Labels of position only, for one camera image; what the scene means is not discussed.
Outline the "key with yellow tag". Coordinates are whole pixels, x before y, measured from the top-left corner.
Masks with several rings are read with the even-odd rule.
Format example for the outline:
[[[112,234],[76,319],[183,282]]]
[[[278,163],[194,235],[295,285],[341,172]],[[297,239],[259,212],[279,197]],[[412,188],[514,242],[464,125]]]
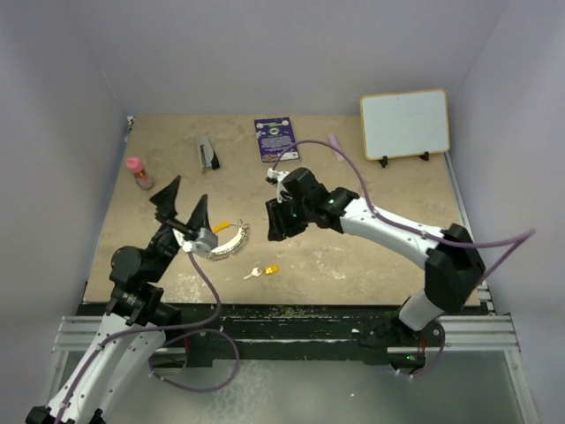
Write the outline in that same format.
[[[271,276],[279,271],[280,267],[278,265],[271,265],[264,268],[255,267],[246,276],[244,276],[244,280],[259,276]]]

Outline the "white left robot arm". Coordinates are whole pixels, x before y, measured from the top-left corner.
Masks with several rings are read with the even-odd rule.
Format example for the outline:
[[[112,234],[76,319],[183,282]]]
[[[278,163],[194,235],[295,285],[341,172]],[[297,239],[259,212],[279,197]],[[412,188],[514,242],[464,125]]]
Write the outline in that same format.
[[[111,257],[114,288],[93,341],[67,382],[28,423],[107,423],[133,377],[160,345],[182,334],[180,311],[162,302],[158,282],[179,250],[207,254],[217,246],[201,196],[188,222],[177,220],[175,177],[150,199],[160,227],[147,247],[123,246]]]

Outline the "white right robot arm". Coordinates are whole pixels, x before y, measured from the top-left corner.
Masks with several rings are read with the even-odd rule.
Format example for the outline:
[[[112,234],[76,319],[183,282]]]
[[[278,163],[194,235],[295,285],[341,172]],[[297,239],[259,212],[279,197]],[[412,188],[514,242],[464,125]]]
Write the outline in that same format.
[[[461,225],[447,229],[407,220],[376,208],[349,189],[330,192],[307,168],[267,170],[276,196],[267,201],[270,241],[297,236],[315,224],[370,240],[400,254],[425,272],[423,289],[400,308],[392,332],[414,345],[424,327],[444,313],[459,312],[485,274],[485,264]]]

